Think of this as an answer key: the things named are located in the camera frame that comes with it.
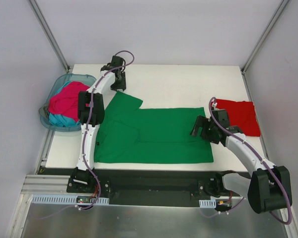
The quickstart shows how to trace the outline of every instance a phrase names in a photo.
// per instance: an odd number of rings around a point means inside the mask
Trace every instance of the white work surface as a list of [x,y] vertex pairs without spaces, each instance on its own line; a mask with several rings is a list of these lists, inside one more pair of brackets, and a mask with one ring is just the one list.
[[[75,64],[73,73],[90,74],[96,79],[103,64]],[[209,117],[211,97],[233,101],[248,101],[238,66],[200,65],[131,65],[126,68],[126,94],[143,100],[145,108],[204,107]],[[108,105],[115,95],[104,96]],[[259,137],[247,139],[263,153]],[[55,132],[46,163],[47,168],[75,168],[79,155],[81,134]],[[247,171],[239,159],[221,144],[211,144],[213,163],[199,164],[131,164],[95,163],[97,169],[174,170],[174,171]]]

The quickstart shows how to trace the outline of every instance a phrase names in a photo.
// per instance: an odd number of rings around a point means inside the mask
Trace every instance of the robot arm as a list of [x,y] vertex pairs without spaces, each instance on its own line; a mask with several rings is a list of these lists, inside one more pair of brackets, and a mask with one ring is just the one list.
[[238,126],[230,126],[226,110],[211,109],[213,117],[206,118],[198,116],[191,131],[192,136],[197,136],[201,127],[202,139],[211,143],[221,143],[232,151],[243,163],[249,172],[251,179],[244,178],[234,171],[225,171],[217,174],[216,178],[206,186],[205,192],[209,195],[219,197],[223,190],[234,191],[241,196],[247,196],[252,209],[256,213],[274,211],[287,207],[287,202],[279,185],[272,177],[263,161],[271,169],[277,179],[284,187],[290,204],[292,204],[292,193],[290,185],[290,174],[284,166],[276,166],[265,158],[258,158],[258,152],[250,149],[245,134]]
[[126,77],[122,69],[124,63],[125,60],[123,58],[116,55],[113,56],[111,62],[101,68],[98,80],[87,91],[81,91],[78,95],[81,144],[78,162],[72,172],[71,179],[73,182],[79,183],[80,187],[85,184],[86,191],[89,191],[90,188],[94,189],[96,183],[88,170],[94,168],[96,137],[99,126],[105,117],[103,95],[110,90],[126,89]]

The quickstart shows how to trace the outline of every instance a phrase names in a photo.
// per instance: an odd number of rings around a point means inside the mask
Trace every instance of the cable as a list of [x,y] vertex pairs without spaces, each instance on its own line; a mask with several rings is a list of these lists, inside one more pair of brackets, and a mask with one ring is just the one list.
[[265,168],[268,170],[268,172],[271,174],[271,176],[274,178],[274,180],[276,181],[277,185],[279,186],[279,188],[281,189],[283,196],[286,200],[286,205],[287,205],[287,211],[288,211],[288,220],[285,222],[283,220],[281,220],[280,218],[278,218],[273,212],[269,212],[277,221],[281,222],[284,225],[289,225],[292,222],[292,210],[291,210],[291,205],[289,202],[289,198],[288,195],[286,193],[285,188],[283,187],[282,183],[279,181],[279,179],[276,177],[276,175],[274,174],[274,172],[270,169],[270,167],[267,165],[267,163],[265,161],[263,161],[263,158],[260,156],[260,154],[258,154],[258,152],[246,141],[243,141],[243,139],[239,138],[238,136],[234,135],[233,133],[231,133],[230,131],[226,130],[224,127],[222,127],[219,122],[215,119],[213,113],[212,113],[212,102],[214,100],[214,103],[216,103],[217,99],[215,97],[212,97],[210,102],[209,102],[209,111],[211,114],[212,119],[214,120],[214,122],[216,123],[216,125],[218,125],[218,127],[224,131],[225,133],[233,136],[235,139],[238,139],[239,141],[243,142],[243,144],[245,144],[255,155],[256,157],[259,159],[259,161],[265,166]]
[[212,217],[215,217],[217,215],[222,215],[222,214],[228,214],[228,212],[231,212],[232,210],[236,209],[237,207],[239,207],[241,205],[241,203],[244,201],[244,197],[242,197],[242,199],[234,206],[232,207],[231,209],[229,209],[227,212],[218,212],[218,213],[215,213],[211,216],[206,216],[204,215],[202,212],[201,212],[201,209],[200,209],[200,213],[202,216],[204,216],[205,218],[212,218]]
[[[97,176],[95,175],[95,173],[93,172],[93,170],[88,166],[88,164],[87,164],[87,162],[86,162],[86,158],[85,158],[85,141],[86,141],[86,136],[87,136],[87,132],[88,132],[88,124],[89,124],[89,122],[90,122],[91,114],[92,114],[92,109],[93,109],[93,93],[94,93],[94,91],[96,90],[96,88],[97,88],[97,86],[99,85],[99,83],[103,80],[103,78],[104,78],[107,74],[109,74],[110,72],[112,72],[112,71],[114,71],[114,70],[117,70],[117,69],[120,69],[120,68],[123,68],[123,67],[127,67],[127,66],[131,65],[131,64],[134,62],[134,60],[135,60],[135,56],[133,55],[133,53],[131,53],[131,52],[129,52],[129,51],[120,51],[120,52],[117,52],[117,53],[115,54],[115,56],[118,55],[118,54],[120,54],[120,53],[122,53],[122,52],[127,52],[127,53],[131,54],[131,56],[133,57],[133,59],[132,59],[128,64],[124,64],[124,65],[122,65],[122,66],[112,68],[111,70],[109,70],[109,71],[107,71],[106,73],[104,73],[104,76],[102,76],[102,77],[98,80],[98,82],[95,84],[95,87],[93,88],[93,90],[92,90],[92,92],[91,92],[91,95],[90,95],[90,104],[89,104],[90,109],[89,109],[88,119],[87,119],[87,122],[86,122],[86,131],[85,131],[85,134],[84,134],[84,137],[83,137],[83,142],[82,142],[82,154],[83,154],[83,160],[84,160],[84,163],[85,163],[87,169],[90,171],[90,173],[93,175],[93,177],[94,177],[94,178],[96,179],[96,181],[97,181],[97,185],[98,185],[98,196],[96,197],[96,199],[95,199],[89,206],[87,206],[87,207],[80,207],[81,210],[87,210],[87,209],[91,208],[92,206],[94,206],[94,204],[98,201],[98,199],[99,199],[99,197],[100,197],[100,194],[101,194],[101,187],[100,187],[99,180],[98,180]],[[61,210],[59,210],[59,211],[57,211],[57,212],[55,212],[55,213],[52,213],[52,214],[50,214],[50,215],[48,215],[48,216],[45,216],[45,217],[36,217],[36,216],[34,216],[33,213],[32,213],[32,210],[30,210],[30,215],[31,215],[32,217],[34,217],[35,219],[37,219],[37,220],[43,220],[43,219],[46,219],[46,218],[49,218],[49,217],[53,217],[54,215],[57,215],[57,214],[61,213],[62,211],[66,210],[66,209],[68,209],[68,208],[70,208],[70,207],[77,207],[77,204],[75,204],[75,205],[73,204],[73,205],[69,205],[69,206],[63,207]]]

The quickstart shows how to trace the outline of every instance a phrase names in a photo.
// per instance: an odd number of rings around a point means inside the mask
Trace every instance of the red cloth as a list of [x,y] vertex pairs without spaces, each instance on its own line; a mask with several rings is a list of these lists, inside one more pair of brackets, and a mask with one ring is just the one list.
[[217,99],[217,103],[218,109],[227,111],[230,125],[237,125],[245,135],[260,136],[255,108],[252,102]]
[[88,86],[81,82],[68,84],[50,99],[49,112],[73,118],[77,122],[78,93],[80,91],[86,91],[88,88]]

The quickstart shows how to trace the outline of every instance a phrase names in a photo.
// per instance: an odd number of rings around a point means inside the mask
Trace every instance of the gray wall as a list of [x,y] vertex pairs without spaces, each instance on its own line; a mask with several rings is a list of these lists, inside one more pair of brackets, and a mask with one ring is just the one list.
[[291,172],[298,219],[298,0],[286,8],[246,79],[269,158]]
[[70,65],[132,51],[137,64],[242,66],[281,0],[38,0]]
[[27,1],[0,1],[0,238],[46,132],[37,110],[64,73]]

